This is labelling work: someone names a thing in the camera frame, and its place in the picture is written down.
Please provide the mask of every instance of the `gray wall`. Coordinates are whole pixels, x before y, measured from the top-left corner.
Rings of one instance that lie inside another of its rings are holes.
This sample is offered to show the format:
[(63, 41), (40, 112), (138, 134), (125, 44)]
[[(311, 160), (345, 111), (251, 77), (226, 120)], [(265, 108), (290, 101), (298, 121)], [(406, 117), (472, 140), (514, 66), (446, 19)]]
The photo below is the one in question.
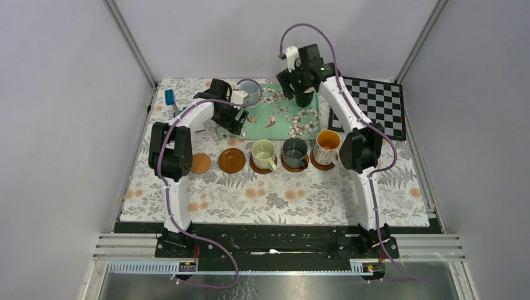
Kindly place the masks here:
[[(334, 44), (348, 76), (392, 79), (436, 0), (118, 0), (138, 46), (158, 78), (271, 78), (286, 67), (278, 59), (282, 33), (311, 23)], [(312, 29), (295, 29), (285, 46), (318, 43)]]
[(528, 298), (530, 1), (449, 1), (404, 82), (481, 299)]
[(74, 299), (149, 87), (103, 1), (2, 1), (0, 299)]

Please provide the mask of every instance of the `mug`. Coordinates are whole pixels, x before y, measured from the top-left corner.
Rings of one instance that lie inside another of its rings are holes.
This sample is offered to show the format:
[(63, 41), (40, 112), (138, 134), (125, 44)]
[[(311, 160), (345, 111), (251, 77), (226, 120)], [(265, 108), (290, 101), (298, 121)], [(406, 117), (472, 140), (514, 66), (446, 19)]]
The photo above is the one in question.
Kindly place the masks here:
[(245, 97), (245, 103), (254, 103), (259, 98), (259, 86), (252, 81), (243, 81), (238, 86), (240, 91), (244, 91), (248, 96)]
[(332, 130), (323, 130), (316, 136), (315, 147), (313, 149), (314, 160), (323, 165), (338, 164), (336, 158), (339, 154), (341, 137)]
[(308, 145), (298, 137), (292, 137), (283, 143), (282, 158), (285, 164), (293, 169), (306, 169), (308, 161), (305, 156), (308, 153)]
[(276, 147), (267, 139), (260, 139), (252, 145), (252, 161), (259, 169), (276, 171), (278, 168), (274, 163), (276, 158)]

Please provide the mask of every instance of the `wooden saucer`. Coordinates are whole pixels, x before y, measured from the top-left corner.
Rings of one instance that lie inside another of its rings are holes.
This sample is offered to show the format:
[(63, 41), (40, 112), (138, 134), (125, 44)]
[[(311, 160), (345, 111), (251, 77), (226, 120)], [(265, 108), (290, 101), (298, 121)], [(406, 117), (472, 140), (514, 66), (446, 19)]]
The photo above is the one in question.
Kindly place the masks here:
[[(309, 156), (306, 154), (304, 156), (304, 159), (306, 161), (309, 161)], [(304, 168), (302, 167), (297, 167), (297, 168), (294, 168), (294, 167), (289, 167), (285, 161), (283, 160), (283, 156), (281, 156), (281, 161), (282, 161), (282, 166), (285, 168), (285, 170), (289, 171), (289, 172), (293, 172), (293, 173), (298, 173), (298, 172), (302, 172), (303, 170), (305, 170)]]
[(191, 164), (191, 172), (194, 174), (202, 174), (210, 168), (212, 160), (206, 153), (197, 153), (193, 155), (193, 163)]
[(225, 173), (234, 174), (245, 166), (245, 154), (236, 148), (229, 148), (221, 152), (217, 163), (219, 168)]
[(317, 169), (319, 169), (319, 170), (322, 170), (322, 171), (328, 171), (328, 170), (331, 170), (331, 169), (335, 168), (335, 165), (334, 165), (333, 163), (324, 166), (324, 165), (319, 164), (318, 162), (316, 162), (316, 161), (314, 160), (314, 157), (313, 157), (313, 150), (311, 150), (311, 164), (312, 164), (315, 168), (317, 168)]
[[(274, 163), (275, 163), (276, 165), (278, 165), (278, 157), (277, 157), (277, 156), (274, 158)], [(258, 174), (261, 174), (261, 175), (267, 175), (267, 174), (269, 174), (269, 173), (272, 172), (270, 169), (265, 169), (265, 170), (264, 170), (264, 169), (260, 169), (260, 168), (258, 168), (258, 167), (254, 164), (254, 161), (252, 160), (252, 154), (250, 155), (249, 164), (250, 164), (250, 168), (251, 168), (254, 172), (258, 173)]]

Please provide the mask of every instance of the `metal floor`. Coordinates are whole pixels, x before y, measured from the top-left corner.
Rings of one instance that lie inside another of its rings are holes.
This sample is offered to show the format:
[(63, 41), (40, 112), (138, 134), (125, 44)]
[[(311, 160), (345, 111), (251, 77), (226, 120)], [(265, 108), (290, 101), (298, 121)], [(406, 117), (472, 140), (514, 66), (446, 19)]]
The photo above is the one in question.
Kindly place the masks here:
[[(386, 264), (386, 278), (403, 276)], [(167, 275), (109, 273), (101, 299), (459, 299), (450, 269), (442, 262), (407, 263), (415, 275), (435, 282), (366, 282), (358, 276), (241, 276), (237, 287), (228, 290), (176, 285)], [(229, 284), (232, 276), (196, 276), (191, 280)]]

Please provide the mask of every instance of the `green mug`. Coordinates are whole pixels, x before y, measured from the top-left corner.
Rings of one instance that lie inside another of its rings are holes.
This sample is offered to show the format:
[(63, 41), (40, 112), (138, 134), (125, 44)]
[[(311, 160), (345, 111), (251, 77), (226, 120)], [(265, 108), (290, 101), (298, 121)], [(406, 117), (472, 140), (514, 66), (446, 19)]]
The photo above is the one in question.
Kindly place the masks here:
[(276, 147), (267, 139), (260, 139), (252, 145), (252, 161), (256, 167), (262, 170), (276, 171), (278, 168), (274, 163), (276, 158)]

